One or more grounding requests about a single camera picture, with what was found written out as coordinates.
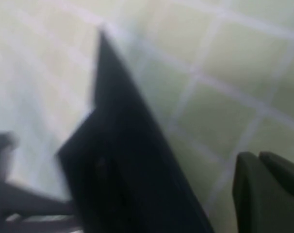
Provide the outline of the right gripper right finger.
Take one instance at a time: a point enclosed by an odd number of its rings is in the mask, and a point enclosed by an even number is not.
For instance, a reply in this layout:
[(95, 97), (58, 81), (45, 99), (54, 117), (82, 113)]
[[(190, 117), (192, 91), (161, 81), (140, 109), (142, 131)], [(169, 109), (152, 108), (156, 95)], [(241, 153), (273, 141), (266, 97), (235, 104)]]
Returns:
[(237, 156), (232, 187), (238, 232), (294, 233), (294, 163), (272, 152)]

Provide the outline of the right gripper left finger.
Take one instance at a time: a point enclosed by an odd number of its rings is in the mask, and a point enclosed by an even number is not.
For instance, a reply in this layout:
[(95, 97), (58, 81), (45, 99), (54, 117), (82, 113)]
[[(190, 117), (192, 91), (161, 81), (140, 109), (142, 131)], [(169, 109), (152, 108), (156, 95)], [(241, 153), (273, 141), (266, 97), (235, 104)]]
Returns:
[(61, 202), (7, 183), (16, 142), (0, 132), (0, 233), (70, 233), (76, 219), (70, 202)]

